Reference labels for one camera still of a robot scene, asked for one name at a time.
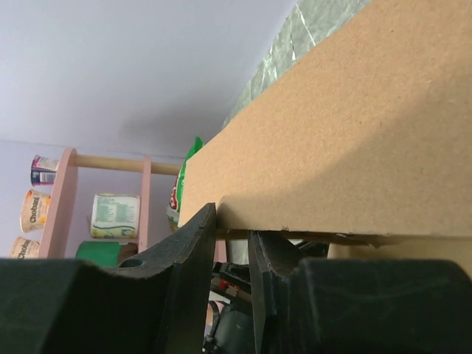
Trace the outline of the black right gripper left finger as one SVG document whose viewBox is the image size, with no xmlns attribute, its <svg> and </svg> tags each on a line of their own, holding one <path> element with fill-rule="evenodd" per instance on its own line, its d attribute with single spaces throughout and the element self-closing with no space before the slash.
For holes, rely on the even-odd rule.
<svg viewBox="0 0 472 354">
<path fill-rule="evenodd" d="M 3 353 L 200 353 L 216 209 L 203 206 L 155 246 L 103 268 L 2 260 Z"/>
</svg>

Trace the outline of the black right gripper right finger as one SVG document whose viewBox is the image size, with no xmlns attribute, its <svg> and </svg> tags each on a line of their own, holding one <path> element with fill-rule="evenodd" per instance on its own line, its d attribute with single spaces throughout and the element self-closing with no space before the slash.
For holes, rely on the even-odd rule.
<svg viewBox="0 0 472 354">
<path fill-rule="evenodd" d="M 258 353 L 469 353 L 471 279 L 448 260 L 306 256 L 280 232 L 248 241 Z"/>
</svg>

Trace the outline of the brown cardboard paper box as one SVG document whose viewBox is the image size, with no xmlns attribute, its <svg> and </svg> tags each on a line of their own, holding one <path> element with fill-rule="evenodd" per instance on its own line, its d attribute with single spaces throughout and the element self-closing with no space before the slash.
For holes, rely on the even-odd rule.
<svg viewBox="0 0 472 354">
<path fill-rule="evenodd" d="M 180 221 L 471 261 L 471 3 L 373 1 L 187 163 Z"/>
</svg>

